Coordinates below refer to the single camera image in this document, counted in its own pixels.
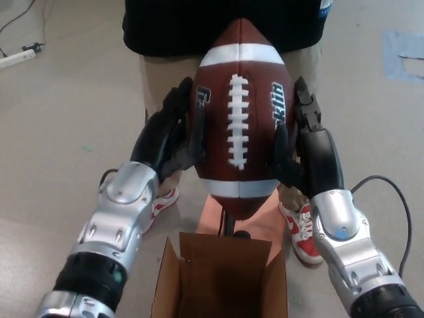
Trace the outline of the robot's black left hand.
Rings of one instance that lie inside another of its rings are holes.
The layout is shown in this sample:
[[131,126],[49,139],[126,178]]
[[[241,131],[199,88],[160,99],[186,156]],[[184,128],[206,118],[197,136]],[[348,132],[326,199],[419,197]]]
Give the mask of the robot's black left hand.
[[205,109],[189,117],[193,80],[184,78],[163,100],[162,109],[147,120],[132,150],[131,160],[152,168],[159,182],[205,158]]

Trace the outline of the robot's black right hand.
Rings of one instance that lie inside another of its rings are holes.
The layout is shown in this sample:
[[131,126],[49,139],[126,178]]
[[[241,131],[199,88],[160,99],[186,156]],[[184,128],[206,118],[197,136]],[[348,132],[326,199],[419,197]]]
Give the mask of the robot's black right hand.
[[295,187],[312,198],[334,189],[344,189],[343,171],[329,130],[321,124],[321,110],[314,94],[300,77],[294,84],[295,140],[287,126],[276,127],[272,171],[287,187]]

